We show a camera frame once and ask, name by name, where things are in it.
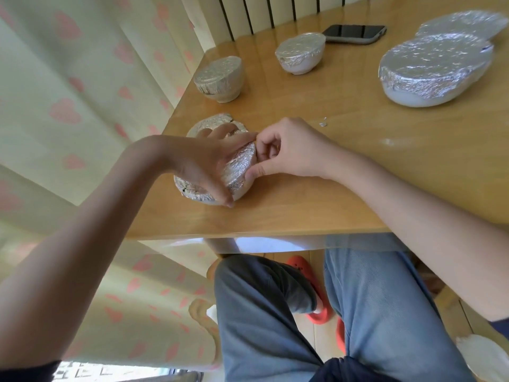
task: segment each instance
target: small foil-covered bowl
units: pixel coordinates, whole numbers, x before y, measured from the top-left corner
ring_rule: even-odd
[[[491,64],[493,44],[476,36],[444,33],[399,44],[380,60],[385,94],[409,107],[448,102],[477,81]]]
[[[439,33],[465,33],[489,40],[502,31],[509,19],[502,13],[463,11],[429,20],[419,27],[416,36]]]
[[[242,59],[228,56],[215,60],[194,76],[196,88],[207,98],[227,103],[240,95],[244,85]]]
[[[231,115],[218,114],[196,123],[189,130],[187,136],[196,137],[196,135],[202,129],[215,129],[223,123],[229,122],[234,123],[239,129],[233,134],[247,131],[245,126],[238,121],[234,121]],[[251,188],[253,180],[246,180],[245,173],[247,169],[256,163],[256,146],[254,142],[251,142],[250,144],[247,144],[246,146],[239,149],[239,151],[237,151],[237,153],[235,153],[230,161],[228,161],[226,164],[221,174],[221,179],[232,193],[234,201],[237,201],[239,198],[241,198]],[[175,186],[183,196],[189,199],[193,199],[194,201],[203,202],[204,204],[218,205],[213,196],[202,187],[194,185],[177,176],[174,177],[174,180]]]
[[[276,50],[276,57],[283,70],[294,75],[311,71],[320,63],[325,49],[325,35],[303,33],[283,41]]]

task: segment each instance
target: crumpled foil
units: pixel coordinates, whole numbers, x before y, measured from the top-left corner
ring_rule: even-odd
[[[245,126],[234,121],[230,114],[217,114],[207,119],[203,119],[196,123],[187,133],[187,136],[196,137],[200,130],[209,128],[215,129],[223,123],[234,123],[239,130],[234,131],[233,134],[238,132],[245,132],[247,129]],[[244,175],[253,163],[253,159],[256,155],[256,146],[254,142],[247,144],[242,147],[233,155],[230,161],[226,164],[225,169],[221,174],[221,179],[225,183],[226,187],[230,192],[235,195],[235,192],[240,190],[245,183]],[[198,185],[194,185],[188,181],[185,181],[177,176],[174,177],[175,185],[181,194],[189,199],[200,202],[215,202],[213,196]]]
[[[215,60],[194,76],[194,84],[205,95],[227,94],[244,84],[242,59],[228,56]]]
[[[420,26],[415,35],[465,33],[489,40],[502,31],[508,23],[509,19],[502,13],[463,11],[429,20]]]
[[[493,44],[476,36],[445,33],[414,38],[385,53],[378,76],[391,89],[430,99],[446,95],[491,63]]]
[[[319,55],[324,48],[324,34],[316,32],[303,33],[279,44],[276,57],[281,64],[292,67],[302,63],[308,57]]]

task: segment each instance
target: person's right arm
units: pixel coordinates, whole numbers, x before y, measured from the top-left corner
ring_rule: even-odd
[[[284,118],[258,134],[257,151],[261,162],[248,176],[290,173],[345,185],[479,314],[489,321],[509,317],[505,231],[338,146],[300,118]]]

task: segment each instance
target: leg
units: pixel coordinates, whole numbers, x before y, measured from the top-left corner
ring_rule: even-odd
[[[298,270],[234,255],[217,267],[214,291],[226,382],[308,382],[323,364],[292,316],[316,308]]]
[[[404,253],[330,249],[324,270],[349,356],[402,382],[475,380]]]

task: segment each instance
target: person's left hand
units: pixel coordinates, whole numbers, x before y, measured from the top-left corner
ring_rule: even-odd
[[[239,148],[256,139],[255,132],[242,132],[233,123],[225,123],[214,130],[203,129],[196,138],[155,135],[153,141],[162,150],[165,166],[176,176],[192,182],[209,192],[222,205],[232,206],[233,197],[221,180],[221,172]]]

